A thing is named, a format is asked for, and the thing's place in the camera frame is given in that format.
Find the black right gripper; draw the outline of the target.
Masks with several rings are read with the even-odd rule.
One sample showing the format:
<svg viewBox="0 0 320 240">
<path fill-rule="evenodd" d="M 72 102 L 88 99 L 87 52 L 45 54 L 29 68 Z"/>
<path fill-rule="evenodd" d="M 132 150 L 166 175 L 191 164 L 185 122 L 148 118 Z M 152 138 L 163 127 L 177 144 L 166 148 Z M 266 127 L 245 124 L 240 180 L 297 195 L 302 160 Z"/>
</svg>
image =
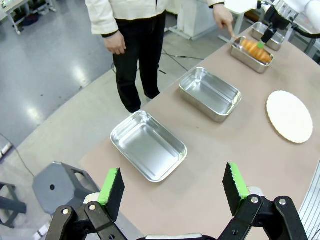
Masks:
<svg viewBox="0 0 320 240">
<path fill-rule="evenodd" d="M 264 22 L 268 24 L 268 28 L 257 44 L 259 49 L 263 49 L 266 43 L 276 34 L 277 29 L 284 30 L 290 23 L 292 18 L 292 9 L 285 7 L 276 9 L 271 6 L 264 16 Z"/>
</svg>

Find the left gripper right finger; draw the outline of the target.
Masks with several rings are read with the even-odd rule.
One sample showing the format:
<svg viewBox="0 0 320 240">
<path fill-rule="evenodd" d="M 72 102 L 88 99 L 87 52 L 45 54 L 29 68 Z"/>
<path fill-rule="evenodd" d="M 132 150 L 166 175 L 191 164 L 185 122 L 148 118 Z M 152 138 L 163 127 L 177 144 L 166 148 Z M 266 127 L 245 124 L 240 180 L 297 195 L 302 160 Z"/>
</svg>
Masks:
<svg viewBox="0 0 320 240">
<path fill-rule="evenodd" d="M 251 193 L 235 163 L 226 164 L 222 183 L 233 218 L 220 240 L 244 240 L 252 228 L 262 228 L 270 240 L 308 238 L 290 197 L 278 196 L 271 201 Z"/>
</svg>

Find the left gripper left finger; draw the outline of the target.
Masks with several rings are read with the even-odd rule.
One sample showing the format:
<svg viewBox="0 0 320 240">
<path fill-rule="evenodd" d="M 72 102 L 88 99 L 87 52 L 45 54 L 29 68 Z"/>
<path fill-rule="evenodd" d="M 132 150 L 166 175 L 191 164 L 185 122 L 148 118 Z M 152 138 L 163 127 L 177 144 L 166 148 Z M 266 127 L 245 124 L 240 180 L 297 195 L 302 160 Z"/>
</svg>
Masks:
<svg viewBox="0 0 320 240">
<path fill-rule="evenodd" d="M 116 225 L 124 190 L 121 170 L 110 169 L 97 200 L 77 209 L 69 205 L 56 209 L 46 239 L 84 240 L 87 235 L 97 234 L 101 240 L 124 240 L 125 235 Z"/>
</svg>

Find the person's left hand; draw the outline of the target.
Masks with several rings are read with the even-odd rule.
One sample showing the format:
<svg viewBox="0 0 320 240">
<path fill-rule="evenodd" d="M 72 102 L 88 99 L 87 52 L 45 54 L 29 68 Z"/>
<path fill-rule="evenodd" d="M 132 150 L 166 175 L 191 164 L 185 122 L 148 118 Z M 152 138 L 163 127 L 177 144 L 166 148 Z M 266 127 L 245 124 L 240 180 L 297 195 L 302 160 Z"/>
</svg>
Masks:
<svg viewBox="0 0 320 240">
<path fill-rule="evenodd" d="M 224 4 L 218 3 L 213 6 L 213 17 L 221 30 L 225 29 L 229 32 L 232 38 L 236 37 L 233 30 L 233 15 Z"/>
</svg>

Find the person's right hand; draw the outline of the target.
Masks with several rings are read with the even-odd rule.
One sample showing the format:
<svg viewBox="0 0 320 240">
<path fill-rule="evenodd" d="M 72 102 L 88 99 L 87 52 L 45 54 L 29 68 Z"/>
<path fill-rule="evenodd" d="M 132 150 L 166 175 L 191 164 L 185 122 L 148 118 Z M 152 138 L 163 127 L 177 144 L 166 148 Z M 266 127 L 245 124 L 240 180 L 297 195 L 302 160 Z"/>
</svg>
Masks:
<svg viewBox="0 0 320 240">
<path fill-rule="evenodd" d="M 117 31 L 112 36 L 104 38 L 104 45 L 113 55 L 122 55 L 126 51 L 124 36 Z"/>
</svg>

